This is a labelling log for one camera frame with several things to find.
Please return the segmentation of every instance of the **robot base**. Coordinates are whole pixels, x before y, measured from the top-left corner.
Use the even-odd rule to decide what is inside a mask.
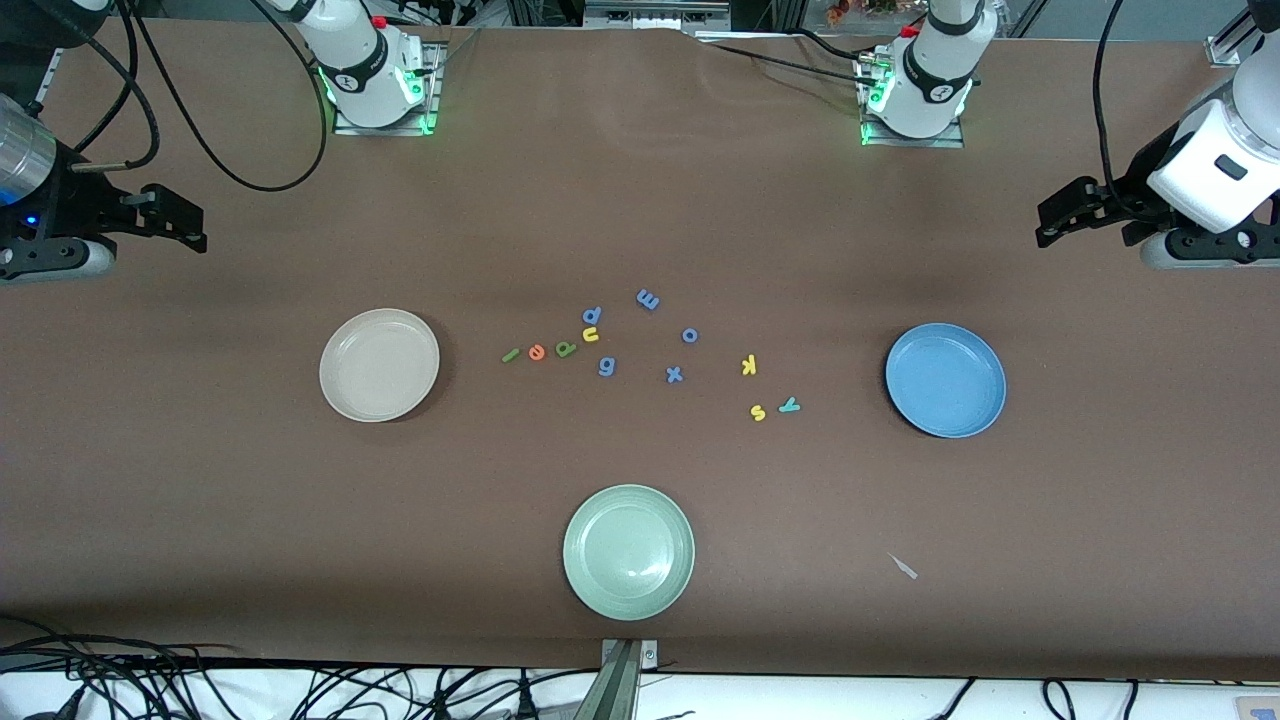
[[[960,118],[951,120],[945,131],[933,137],[915,138],[893,132],[884,120],[870,111],[868,105],[873,102],[873,97],[878,100],[877,94],[883,92],[884,86],[893,79],[892,64],[893,54],[888,45],[877,46],[874,53],[863,53],[858,60],[852,61],[855,77],[872,78],[877,82],[872,86],[858,86],[858,111],[861,115],[863,145],[963,149],[964,129],[960,127]]]
[[[334,105],[334,135],[361,135],[375,137],[421,137],[435,133],[435,123],[440,113],[440,92],[444,90],[444,61],[448,56],[448,42],[422,42],[422,58],[416,64],[420,68],[434,68],[417,78],[422,83],[422,101],[411,108],[399,120],[380,128],[367,128],[348,120]]]

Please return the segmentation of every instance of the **silver cylinder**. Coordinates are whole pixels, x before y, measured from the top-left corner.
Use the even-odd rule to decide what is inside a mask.
[[[0,95],[0,205],[13,205],[40,187],[56,155],[54,133]]]

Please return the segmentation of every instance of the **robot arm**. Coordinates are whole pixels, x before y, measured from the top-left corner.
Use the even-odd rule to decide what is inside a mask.
[[[896,72],[867,110],[904,137],[928,138],[945,131],[964,110],[996,23],[988,0],[932,0],[920,33],[888,46]]]
[[[42,50],[74,47],[101,27],[105,0],[5,5],[0,38]],[[205,252],[204,211],[172,190],[116,188],[81,151],[0,95],[0,287],[108,272],[116,245],[106,233],[168,237]]]
[[[1134,156],[1115,187],[1080,177],[1039,205],[1037,243],[1128,223],[1125,245],[1142,245],[1156,268],[1280,266],[1280,3],[1249,0],[1262,47],[1234,77]]]
[[[370,18],[360,0],[270,0],[297,23],[338,111],[380,128],[422,104],[422,40]]]

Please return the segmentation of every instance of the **white paper scrap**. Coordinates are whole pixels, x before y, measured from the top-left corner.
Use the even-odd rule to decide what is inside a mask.
[[[911,570],[910,565],[908,565],[906,562],[902,562],[901,560],[899,560],[897,556],[893,555],[892,552],[890,552],[887,555],[893,559],[893,562],[897,564],[897,569],[901,570],[902,573],[905,573],[908,578],[911,578],[914,580],[914,579],[916,579],[916,578],[920,577],[919,573],[916,573],[915,570]]]

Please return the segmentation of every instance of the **green plate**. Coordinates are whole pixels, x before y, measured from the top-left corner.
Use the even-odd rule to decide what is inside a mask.
[[[613,486],[577,509],[564,532],[564,574],[588,607],[614,620],[653,618],[694,574],[694,530],[669,497]]]

